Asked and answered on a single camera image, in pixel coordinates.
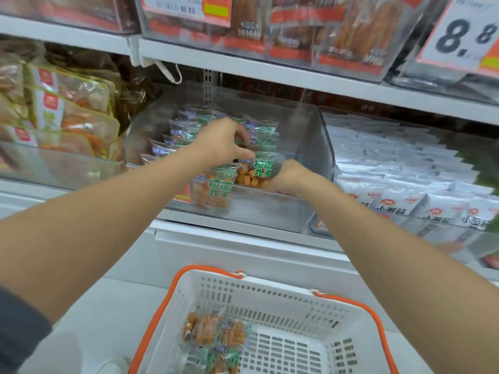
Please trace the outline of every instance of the person's right hand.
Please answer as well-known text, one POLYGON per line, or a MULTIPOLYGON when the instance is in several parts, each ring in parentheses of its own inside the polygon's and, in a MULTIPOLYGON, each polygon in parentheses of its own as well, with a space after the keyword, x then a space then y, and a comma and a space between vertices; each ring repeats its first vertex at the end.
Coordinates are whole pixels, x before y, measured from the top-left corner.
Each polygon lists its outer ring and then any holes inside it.
POLYGON ((265 190, 300 197, 302 186, 309 181, 311 175, 313 173, 299 162, 286 160, 278 175, 267 184, 265 190))

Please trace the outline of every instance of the yellow label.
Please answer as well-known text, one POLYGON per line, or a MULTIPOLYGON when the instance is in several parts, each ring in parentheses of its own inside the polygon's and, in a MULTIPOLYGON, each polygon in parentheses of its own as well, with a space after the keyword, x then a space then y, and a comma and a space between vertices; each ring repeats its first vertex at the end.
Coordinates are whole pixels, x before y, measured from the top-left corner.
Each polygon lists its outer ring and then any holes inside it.
POLYGON ((499 69, 499 58, 488 57, 482 60, 480 63, 483 67, 498 68, 499 69))
POLYGON ((205 4, 205 14, 216 15, 218 17, 228 17, 228 8, 224 6, 205 4))

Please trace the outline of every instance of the forearm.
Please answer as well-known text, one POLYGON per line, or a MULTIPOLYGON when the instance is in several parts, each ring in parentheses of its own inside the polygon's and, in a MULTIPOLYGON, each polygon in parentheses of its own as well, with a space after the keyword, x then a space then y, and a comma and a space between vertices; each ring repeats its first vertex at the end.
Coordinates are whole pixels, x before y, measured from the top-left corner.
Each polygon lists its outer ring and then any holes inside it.
POLYGON ((496 372, 499 289, 323 177, 302 187, 390 318, 436 374, 496 372))
POLYGON ((205 156, 190 145, 3 219, 0 285, 58 320, 205 169, 205 156))

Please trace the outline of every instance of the white plastic basket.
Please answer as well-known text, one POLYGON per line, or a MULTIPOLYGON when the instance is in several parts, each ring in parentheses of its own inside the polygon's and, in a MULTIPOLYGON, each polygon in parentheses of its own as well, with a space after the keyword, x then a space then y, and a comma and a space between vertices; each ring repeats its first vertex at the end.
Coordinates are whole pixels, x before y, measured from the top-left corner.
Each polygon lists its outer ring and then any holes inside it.
POLYGON ((168 374, 186 315, 225 307, 253 324, 241 374, 398 373, 378 316, 364 304, 204 266, 175 276, 129 374, 168 374))

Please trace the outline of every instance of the price label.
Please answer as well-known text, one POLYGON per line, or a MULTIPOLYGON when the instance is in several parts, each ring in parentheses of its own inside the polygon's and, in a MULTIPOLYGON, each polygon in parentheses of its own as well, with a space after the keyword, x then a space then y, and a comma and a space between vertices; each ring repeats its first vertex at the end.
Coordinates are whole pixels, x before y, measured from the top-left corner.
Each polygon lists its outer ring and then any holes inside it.
POLYGON ((499 76, 499 0, 451 0, 418 61, 499 76))
POLYGON ((142 0, 147 11, 231 26, 232 0, 142 0))

